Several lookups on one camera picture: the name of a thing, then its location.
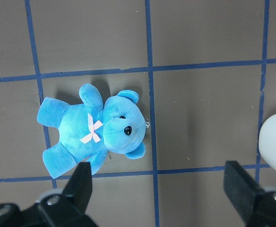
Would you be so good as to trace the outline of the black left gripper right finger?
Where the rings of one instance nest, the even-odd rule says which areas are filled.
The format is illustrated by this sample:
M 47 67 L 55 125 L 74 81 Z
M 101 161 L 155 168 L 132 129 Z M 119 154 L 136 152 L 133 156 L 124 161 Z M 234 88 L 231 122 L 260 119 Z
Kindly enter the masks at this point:
M 246 227 L 276 227 L 276 188 L 262 187 L 237 161 L 226 161 L 223 189 Z

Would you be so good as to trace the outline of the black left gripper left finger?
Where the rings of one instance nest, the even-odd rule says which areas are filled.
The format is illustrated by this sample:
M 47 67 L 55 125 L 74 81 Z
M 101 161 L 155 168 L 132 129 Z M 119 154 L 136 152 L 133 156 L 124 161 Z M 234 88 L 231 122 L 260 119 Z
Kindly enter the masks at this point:
M 90 163 L 79 163 L 64 189 L 43 193 L 31 207 L 0 203 L 0 227 L 96 227 L 85 214 L 91 194 Z

